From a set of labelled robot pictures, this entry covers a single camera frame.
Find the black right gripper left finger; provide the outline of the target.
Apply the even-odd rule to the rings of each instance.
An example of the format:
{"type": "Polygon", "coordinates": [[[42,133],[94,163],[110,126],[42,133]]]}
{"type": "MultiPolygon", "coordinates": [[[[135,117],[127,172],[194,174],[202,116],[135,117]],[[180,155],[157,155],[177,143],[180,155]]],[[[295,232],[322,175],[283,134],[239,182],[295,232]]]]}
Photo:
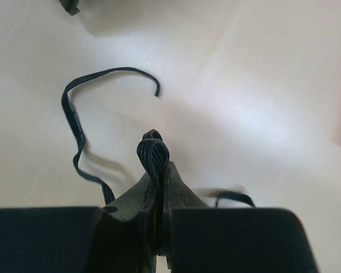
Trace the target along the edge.
{"type": "Polygon", "coordinates": [[[0,209],[0,272],[154,272],[148,175],[103,208],[0,209]]]}

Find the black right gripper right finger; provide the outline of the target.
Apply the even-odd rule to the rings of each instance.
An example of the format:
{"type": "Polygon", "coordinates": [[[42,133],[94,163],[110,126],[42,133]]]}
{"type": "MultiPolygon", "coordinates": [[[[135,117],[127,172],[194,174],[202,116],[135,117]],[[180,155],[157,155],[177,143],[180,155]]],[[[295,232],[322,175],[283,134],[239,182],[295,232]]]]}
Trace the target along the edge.
{"type": "Polygon", "coordinates": [[[318,272],[300,219],[282,208],[210,208],[165,175],[164,233],[172,272],[318,272]]]}

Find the black plastic bin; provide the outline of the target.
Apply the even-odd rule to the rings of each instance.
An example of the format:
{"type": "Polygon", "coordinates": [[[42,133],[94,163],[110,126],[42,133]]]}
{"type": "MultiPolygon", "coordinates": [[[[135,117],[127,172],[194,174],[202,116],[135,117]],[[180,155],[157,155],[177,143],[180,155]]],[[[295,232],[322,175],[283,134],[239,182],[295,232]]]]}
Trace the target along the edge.
{"type": "Polygon", "coordinates": [[[74,16],[80,12],[78,9],[79,0],[59,0],[63,9],[70,15],[74,16]]]}

